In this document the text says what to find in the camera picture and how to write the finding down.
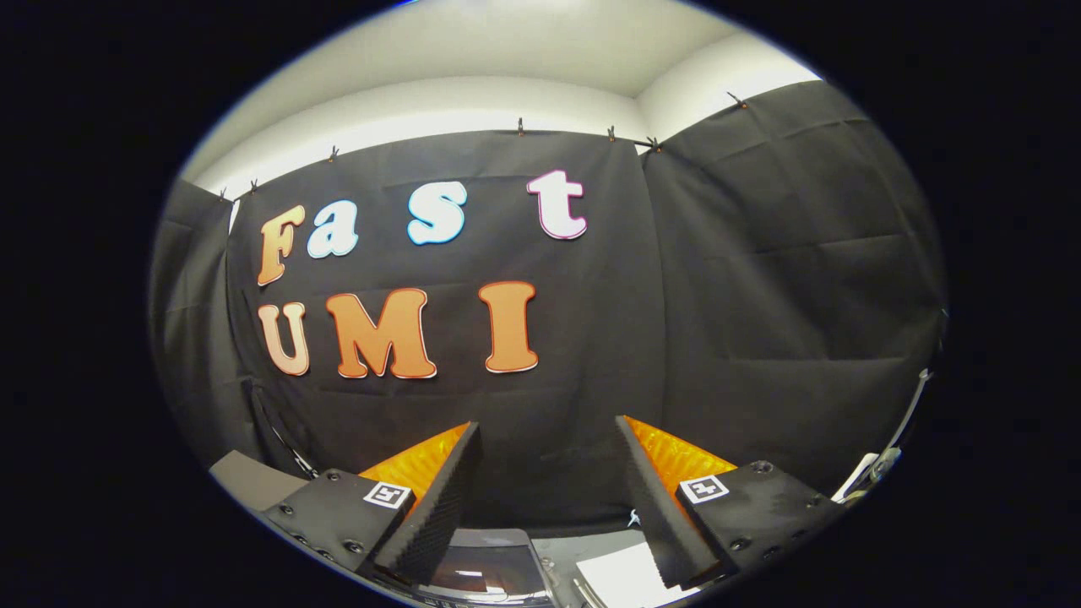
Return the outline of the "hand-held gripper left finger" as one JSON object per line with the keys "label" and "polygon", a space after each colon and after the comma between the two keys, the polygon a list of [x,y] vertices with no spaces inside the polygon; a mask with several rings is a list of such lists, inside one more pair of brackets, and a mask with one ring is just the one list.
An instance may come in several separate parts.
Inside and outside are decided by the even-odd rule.
{"label": "hand-held gripper left finger", "polygon": [[479,424],[464,423],[368,472],[325,470],[261,516],[348,573],[391,589],[429,584],[481,460]]}

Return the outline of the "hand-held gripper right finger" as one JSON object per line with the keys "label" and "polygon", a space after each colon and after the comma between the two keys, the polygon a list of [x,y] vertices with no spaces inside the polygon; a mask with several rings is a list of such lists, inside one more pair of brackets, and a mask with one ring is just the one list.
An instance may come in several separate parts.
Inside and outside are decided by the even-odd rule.
{"label": "hand-held gripper right finger", "polygon": [[615,427],[633,511],[667,586],[688,591],[755,574],[845,514],[764,459],[733,465],[626,415]]}

